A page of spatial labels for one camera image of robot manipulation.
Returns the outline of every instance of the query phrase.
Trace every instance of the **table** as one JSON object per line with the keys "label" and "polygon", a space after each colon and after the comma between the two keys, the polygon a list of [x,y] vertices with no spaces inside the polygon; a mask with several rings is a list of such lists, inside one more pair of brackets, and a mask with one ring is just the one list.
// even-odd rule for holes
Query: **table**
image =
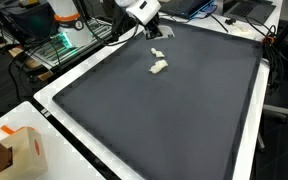
{"label": "table", "polygon": [[[3,125],[13,130],[30,126],[41,134],[48,171],[37,180],[105,179],[29,102],[2,116],[0,127]],[[5,137],[7,134],[0,130],[0,140]]]}
{"label": "table", "polygon": [[[276,5],[271,17],[267,20],[265,25],[278,25],[279,15],[282,6],[282,0],[274,1]],[[222,23],[224,23],[225,17],[214,15]],[[218,32],[226,33],[222,27],[214,21],[212,18],[207,18],[203,20],[193,20],[188,24],[210,29]],[[236,31],[236,27],[226,26],[229,30],[229,34],[233,36],[239,36],[247,39],[253,39],[260,41],[262,36],[252,30],[251,26],[244,22],[237,22],[241,27],[246,27],[249,29],[250,33],[243,34]],[[129,32],[120,37],[120,41],[128,39],[134,32],[134,28]],[[56,81],[52,82],[44,89],[40,90],[34,95],[34,98],[43,105],[56,119],[59,120],[72,134],[74,134],[78,139],[85,144],[85,146],[92,151],[99,159],[101,159],[114,173],[116,173],[121,179],[134,180],[143,179],[139,176],[133,169],[122,162],[115,154],[111,153],[103,144],[101,144],[95,137],[89,134],[83,127],[81,127],[77,122],[75,122],[69,115],[67,115],[53,100],[52,97],[69,85],[71,82],[76,80],[82,74],[87,72],[93,66],[101,62],[111,53],[116,51],[121,45],[113,47],[105,47],[98,51],[96,54],[90,56],[82,63],[77,65],[75,68],[71,69],[69,72],[59,77]],[[259,71],[256,77],[255,86],[246,117],[246,122],[244,126],[244,131],[241,139],[240,149],[237,155],[237,161],[234,170],[234,180],[249,179],[250,172],[252,168],[253,155],[255,152],[255,145],[257,140],[257,134],[260,124],[260,117],[262,112],[262,107],[264,103],[265,91],[267,86],[267,80],[269,75],[269,66],[266,60],[262,60],[260,63]]]}

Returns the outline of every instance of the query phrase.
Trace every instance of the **desk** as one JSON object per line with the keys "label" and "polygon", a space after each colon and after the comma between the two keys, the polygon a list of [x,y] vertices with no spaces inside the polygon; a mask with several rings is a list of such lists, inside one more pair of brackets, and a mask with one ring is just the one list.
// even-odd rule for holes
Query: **desk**
{"label": "desk", "polygon": [[[268,19],[266,25],[276,25],[278,24],[279,14],[281,11],[282,0],[273,3],[276,5],[276,9],[273,11],[272,16]],[[224,23],[226,18],[215,15],[221,22]],[[232,33],[233,28],[228,27],[230,34],[234,36],[240,36],[248,39],[261,40],[262,37],[256,34],[255,31],[247,24],[243,22],[237,22],[243,27],[247,27],[254,36],[245,36],[245,34]],[[225,32],[222,27],[217,24],[211,18],[203,20],[193,20],[188,23],[193,26],[210,29],[218,32]],[[120,37],[120,41],[128,39],[134,32],[131,29],[129,32]],[[101,144],[95,137],[89,134],[83,127],[81,127],[77,122],[75,122],[69,115],[67,115],[55,102],[52,97],[69,85],[71,82],[76,80],[82,74],[87,72],[93,66],[101,62],[111,53],[116,51],[121,45],[114,47],[105,47],[98,51],[96,54],[90,56],[85,61],[77,65],[75,68],[71,69],[69,72],[58,78],[53,83],[46,86],[41,91],[34,95],[34,98],[42,104],[56,119],[59,120],[72,134],[74,134],[85,146],[92,151],[99,159],[101,159],[113,172],[115,172],[123,180],[134,180],[142,179],[133,169],[122,162],[116,155],[111,153],[103,144]],[[262,112],[262,107],[264,103],[266,85],[268,80],[269,67],[265,60],[260,63],[259,71],[256,77],[256,82],[254,86],[254,91],[252,94],[248,114],[246,117],[245,127],[241,139],[241,145],[239,153],[237,156],[234,180],[249,179],[250,172],[252,168],[253,155],[255,151],[257,133],[260,124],[260,117]]]}
{"label": "desk", "polygon": [[[2,116],[0,127],[3,125],[14,130],[30,126],[41,134],[48,171],[37,180],[105,179],[29,102]],[[0,130],[0,140],[6,136]]]}

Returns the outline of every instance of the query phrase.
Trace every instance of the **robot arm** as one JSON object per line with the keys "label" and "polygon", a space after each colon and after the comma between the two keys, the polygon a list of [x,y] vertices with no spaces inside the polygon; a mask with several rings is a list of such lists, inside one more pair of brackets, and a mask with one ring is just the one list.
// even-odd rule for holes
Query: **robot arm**
{"label": "robot arm", "polygon": [[131,17],[144,26],[147,39],[154,39],[163,34],[158,28],[158,11],[161,5],[157,0],[115,0],[119,7],[115,8],[112,28],[113,41],[117,41],[124,21]]}

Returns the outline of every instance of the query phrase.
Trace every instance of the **black mat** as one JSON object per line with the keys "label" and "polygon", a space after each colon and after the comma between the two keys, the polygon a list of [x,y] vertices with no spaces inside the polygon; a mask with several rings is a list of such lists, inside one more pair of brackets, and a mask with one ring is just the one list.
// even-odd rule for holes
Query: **black mat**
{"label": "black mat", "polygon": [[[257,43],[163,20],[176,37],[130,41],[54,100],[145,179],[232,177]],[[166,55],[169,67],[153,75]]]}

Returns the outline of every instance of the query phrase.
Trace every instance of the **gray fabric surface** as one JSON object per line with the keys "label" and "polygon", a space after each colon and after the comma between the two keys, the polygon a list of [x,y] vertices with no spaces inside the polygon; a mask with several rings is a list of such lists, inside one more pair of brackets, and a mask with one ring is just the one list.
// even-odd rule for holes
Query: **gray fabric surface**
{"label": "gray fabric surface", "polygon": [[[247,40],[161,24],[176,37],[138,35],[55,101],[146,179],[228,179],[261,51]],[[169,64],[156,75],[148,71],[158,60],[152,47]]]}

